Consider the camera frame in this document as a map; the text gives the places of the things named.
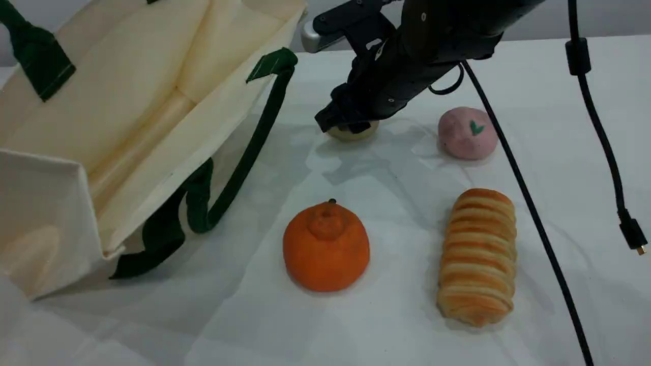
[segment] white wall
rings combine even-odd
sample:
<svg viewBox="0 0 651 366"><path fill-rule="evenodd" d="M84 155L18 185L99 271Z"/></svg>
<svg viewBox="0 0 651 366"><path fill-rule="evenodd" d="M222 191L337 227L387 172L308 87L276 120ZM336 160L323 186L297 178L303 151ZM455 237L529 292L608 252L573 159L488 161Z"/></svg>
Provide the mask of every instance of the white wall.
<svg viewBox="0 0 651 366"><path fill-rule="evenodd" d="M34 24L54 30L90 0L10 1ZM307 2L308 11L310 12L308 18L310 18L345 2L345 0L307 0ZM505 39L567 37L566 3L566 0L547 0L509 29ZM391 21L398 24L400 22L401 8L401 2L393 3L385 7L384 13ZM579 0L579 21L585 36L650 34L651 0ZM296 51L303 49L298 36L294 37L292 48ZM347 45L339 44L333 47L333 49L342 48L347 48ZM0 66L6 66L13 62L7 32L4 27L0 27Z"/></svg>

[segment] orange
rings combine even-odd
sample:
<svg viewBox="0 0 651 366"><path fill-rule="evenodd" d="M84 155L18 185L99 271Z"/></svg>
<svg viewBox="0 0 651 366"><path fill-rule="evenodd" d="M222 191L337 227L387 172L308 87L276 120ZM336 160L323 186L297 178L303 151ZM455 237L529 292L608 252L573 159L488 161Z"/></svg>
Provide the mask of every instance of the orange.
<svg viewBox="0 0 651 366"><path fill-rule="evenodd" d="M303 210L287 225L283 256L287 272L301 286L340 291L364 273L368 235L359 217L331 199Z"/></svg>

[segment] white table surface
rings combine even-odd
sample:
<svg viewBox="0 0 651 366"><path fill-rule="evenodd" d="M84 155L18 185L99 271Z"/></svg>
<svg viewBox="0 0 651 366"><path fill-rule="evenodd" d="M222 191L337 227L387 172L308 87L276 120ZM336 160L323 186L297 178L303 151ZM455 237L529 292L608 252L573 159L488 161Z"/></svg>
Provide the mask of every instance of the white table surface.
<svg viewBox="0 0 651 366"><path fill-rule="evenodd" d="M651 36L595 38L590 50L589 82L628 206L651 238ZM437 148L444 112L481 107L470 82L450 96L424 92L373 139L343 145L321 134L313 116L345 79L352 53L299 58L278 125L219 226L128 283L91 279L27 303L0 279L0 364L582 364L503 151L460 163ZM638 257L619 232L611 177L564 40L503 42L472 65L544 219L596 363L648 365L651 255ZM225 171L261 111L258 104L223 147ZM444 319L434 300L447 210L474 186L509 195L519 220L515 310L483 330ZM366 225L371 262L350 290L314 295L288 278L282 236L296 213L332 197Z"/></svg>

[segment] green bag handle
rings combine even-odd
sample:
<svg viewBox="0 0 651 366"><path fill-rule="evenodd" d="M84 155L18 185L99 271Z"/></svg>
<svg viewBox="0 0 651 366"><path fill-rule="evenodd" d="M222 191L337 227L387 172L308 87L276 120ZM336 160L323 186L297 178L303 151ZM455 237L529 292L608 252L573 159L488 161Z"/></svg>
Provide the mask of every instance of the green bag handle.
<svg viewBox="0 0 651 366"><path fill-rule="evenodd" d="M143 227L145 250L121 256L111 279L126 279L145 274L156 268L183 245L186 236L178 217L178 209L183 197L186 198L187 221L193 232L203 234L217 225L242 187L271 132L271 127L283 105L287 85L294 74L294 67L297 63L298 58L287 48L269 53L260 59L247 78L247 83L271 74L278 76L273 82L271 94L264 106L258 126L253 132L235 172L215 204L210 209L208 208L210 181L214 168L212 159L209 159L192 173L172 197L167 199L145 222Z"/></svg>
<svg viewBox="0 0 651 366"><path fill-rule="evenodd" d="M9 30L14 56L38 97L46 102L75 73L54 35L29 23L9 0L0 0L0 23Z"/></svg>

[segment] striped bread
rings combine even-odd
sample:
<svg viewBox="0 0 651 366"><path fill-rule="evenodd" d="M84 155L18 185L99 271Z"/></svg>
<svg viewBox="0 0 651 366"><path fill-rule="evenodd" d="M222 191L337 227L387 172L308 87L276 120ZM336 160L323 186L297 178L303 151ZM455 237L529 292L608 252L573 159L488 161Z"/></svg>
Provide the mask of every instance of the striped bread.
<svg viewBox="0 0 651 366"><path fill-rule="evenodd" d="M445 317L483 327L513 310L516 235L515 207L507 196L481 188L459 196L439 270L437 302Z"/></svg>

